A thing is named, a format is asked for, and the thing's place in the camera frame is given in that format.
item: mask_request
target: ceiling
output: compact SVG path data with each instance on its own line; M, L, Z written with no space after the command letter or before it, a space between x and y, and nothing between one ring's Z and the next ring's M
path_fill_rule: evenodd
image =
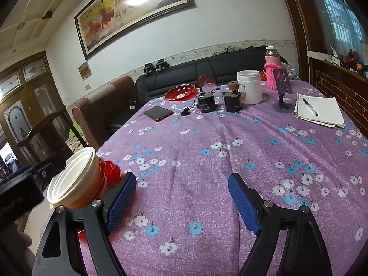
M19 0L0 28L0 62L45 44L81 0Z

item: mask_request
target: brown tile wall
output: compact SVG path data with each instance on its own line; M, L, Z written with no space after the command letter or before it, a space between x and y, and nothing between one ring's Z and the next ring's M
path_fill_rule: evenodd
M316 71L317 88L327 97L335 97L340 108L368 138L368 101L336 79Z

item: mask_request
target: pen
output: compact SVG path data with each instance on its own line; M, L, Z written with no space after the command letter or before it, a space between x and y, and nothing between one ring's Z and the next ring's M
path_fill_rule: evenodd
M308 106L308 108L313 112L314 115L318 116L318 113L316 112L316 110L313 109L313 107L307 102L307 100L305 98L301 98L304 102L304 104L306 104Z

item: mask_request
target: notepad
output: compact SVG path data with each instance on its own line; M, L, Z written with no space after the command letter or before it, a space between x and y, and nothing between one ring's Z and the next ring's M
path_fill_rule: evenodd
M313 111L303 102L305 98L313 109L318 113L316 116ZM321 124L330 128L336 125L345 127L344 118L335 98L320 98L317 96L297 95L294 114L297 118Z

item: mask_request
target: green object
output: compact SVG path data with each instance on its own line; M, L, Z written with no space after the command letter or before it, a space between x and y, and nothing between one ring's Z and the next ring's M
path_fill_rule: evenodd
M76 128L76 130L78 131L78 133L80 133L81 135L84 135L81 127L76 122L73 123L73 126ZM75 135L74 135L73 131L70 130L70 132L69 132L69 139L74 138L74 137L75 137Z

